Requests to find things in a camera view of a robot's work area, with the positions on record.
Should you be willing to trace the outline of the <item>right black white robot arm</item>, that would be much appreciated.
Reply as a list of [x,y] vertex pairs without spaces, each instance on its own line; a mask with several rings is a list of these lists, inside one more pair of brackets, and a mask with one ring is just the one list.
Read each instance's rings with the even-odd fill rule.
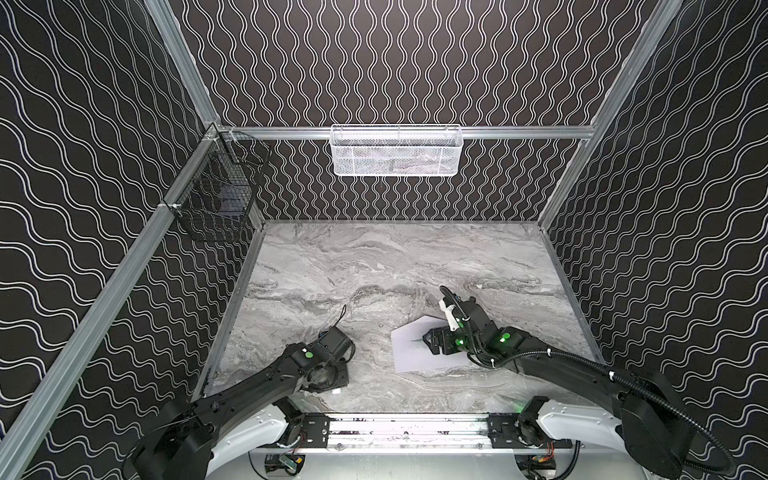
[[613,370],[519,328],[499,327],[474,297],[463,300],[446,286],[440,291],[447,324],[422,337],[432,354],[463,353],[476,366],[542,379],[595,406],[577,414],[545,395],[535,396],[511,426],[516,441],[535,447],[565,440],[603,443],[663,478],[682,474],[694,428],[683,417],[680,395],[661,375],[644,378]]

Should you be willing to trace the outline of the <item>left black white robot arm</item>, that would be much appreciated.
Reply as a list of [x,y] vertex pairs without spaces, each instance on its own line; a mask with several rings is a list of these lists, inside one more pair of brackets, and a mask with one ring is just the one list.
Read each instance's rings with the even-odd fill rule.
[[176,399],[160,409],[126,460],[140,479],[204,479],[242,454],[234,433],[256,430],[259,412],[301,391],[323,393],[348,384],[356,346],[337,327],[313,342],[289,344],[267,367],[218,393]]

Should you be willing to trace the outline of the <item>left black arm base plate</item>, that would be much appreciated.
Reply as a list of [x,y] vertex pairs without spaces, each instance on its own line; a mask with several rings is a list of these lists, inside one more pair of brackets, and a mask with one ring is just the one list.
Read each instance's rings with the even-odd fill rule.
[[286,448],[326,448],[331,418],[320,413],[308,413],[289,419],[278,443]]

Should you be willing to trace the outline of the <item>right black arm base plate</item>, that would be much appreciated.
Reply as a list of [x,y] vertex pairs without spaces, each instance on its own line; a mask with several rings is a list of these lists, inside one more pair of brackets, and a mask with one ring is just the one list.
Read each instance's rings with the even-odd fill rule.
[[487,436],[492,449],[571,449],[571,440],[554,440],[518,414],[491,414],[487,417]]

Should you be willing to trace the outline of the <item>lavender envelope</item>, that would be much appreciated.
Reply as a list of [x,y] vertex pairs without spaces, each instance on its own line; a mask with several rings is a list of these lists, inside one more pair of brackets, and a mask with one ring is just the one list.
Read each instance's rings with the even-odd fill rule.
[[432,328],[447,326],[445,319],[424,315],[391,332],[395,372],[444,371],[470,367],[464,353],[433,355],[423,341],[423,336]]

